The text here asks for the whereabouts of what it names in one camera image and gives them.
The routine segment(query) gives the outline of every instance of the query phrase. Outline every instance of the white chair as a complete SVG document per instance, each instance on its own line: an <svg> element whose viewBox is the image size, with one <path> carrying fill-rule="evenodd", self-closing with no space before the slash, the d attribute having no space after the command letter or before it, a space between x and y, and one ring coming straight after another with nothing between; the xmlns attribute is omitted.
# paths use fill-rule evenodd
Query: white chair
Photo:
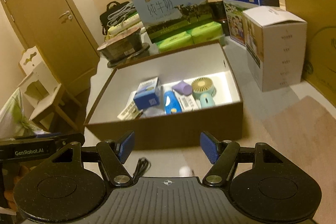
<svg viewBox="0 0 336 224"><path fill-rule="evenodd" d="M62 98L65 94L79 107L81 103L55 79L36 46L28 49L23 54L20 66L27 76L18 87L29 103L35 108L30 116L30 120L38 127L48 131L40 121L50 113L55 112L77 131L77 125L59 105L64 104Z"/></svg>

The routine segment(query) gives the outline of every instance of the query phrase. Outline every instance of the blue gripper pad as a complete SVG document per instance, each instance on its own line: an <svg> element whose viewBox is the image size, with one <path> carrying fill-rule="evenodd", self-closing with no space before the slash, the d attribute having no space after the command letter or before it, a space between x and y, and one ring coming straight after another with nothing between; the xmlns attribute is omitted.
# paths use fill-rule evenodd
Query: blue gripper pad
<svg viewBox="0 0 336 224"><path fill-rule="evenodd" d="M135 144L135 133L132 132L121 144L118 159L124 164L132 152Z"/></svg>
<svg viewBox="0 0 336 224"><path fill-rule="evenodd" d="M214 143L204 132L201 133L199 142L211 164L215 164L219 158L216 143Z"/></svg>

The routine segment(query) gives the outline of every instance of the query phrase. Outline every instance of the open box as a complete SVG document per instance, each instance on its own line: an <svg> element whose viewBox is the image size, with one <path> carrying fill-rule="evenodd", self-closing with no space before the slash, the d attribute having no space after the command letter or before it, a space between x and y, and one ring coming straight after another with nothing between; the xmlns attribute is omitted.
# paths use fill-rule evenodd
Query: open box
<svg viewBox="0 0 336 224"><path fill-rule="evenodd" d="M120 121L117 115L132 100L140 82L159 77L163 90L184 80L206 76L213 80L216 106L171 115ZM119 139L135 132L135 149L198 146L200 133L218 140L242 136L243 100L228 59L219 44L211 41L143 58L113 70L85 126L100 140Z"/></svg>

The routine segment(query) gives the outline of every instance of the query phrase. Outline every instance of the black bag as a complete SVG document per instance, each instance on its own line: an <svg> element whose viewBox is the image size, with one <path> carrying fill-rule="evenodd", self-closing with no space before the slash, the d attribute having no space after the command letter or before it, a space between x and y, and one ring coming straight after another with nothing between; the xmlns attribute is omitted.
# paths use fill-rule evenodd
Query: black bag
<svg viewBox="0 0 336 224"><path fill-rule="evenodd" d="M100 18L100 23L103 27L103 30L102 30L103 35L107 35L107 31L109 29L109 27L107 26L107 24L109 22L109 20L108 20L109 15L115 13L118 10L120 10L122 7L124 7L128 3L129 3L128 1L123 2L121 4L117 1L111 1L109 4L107 4L106 12L102 13L99 17Z"/></svg>

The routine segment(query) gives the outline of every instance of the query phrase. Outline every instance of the door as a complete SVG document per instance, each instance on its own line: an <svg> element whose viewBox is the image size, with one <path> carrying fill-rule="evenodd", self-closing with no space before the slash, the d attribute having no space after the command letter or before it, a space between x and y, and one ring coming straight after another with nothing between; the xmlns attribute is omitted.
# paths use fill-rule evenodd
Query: door
<svg viewBox="0 0 336 224"><path fill-rule="evenodd" d="M97 52L73 16L66 0L5 0L24 41L37 46L56 78L73 94L90 85Z"/></svg>

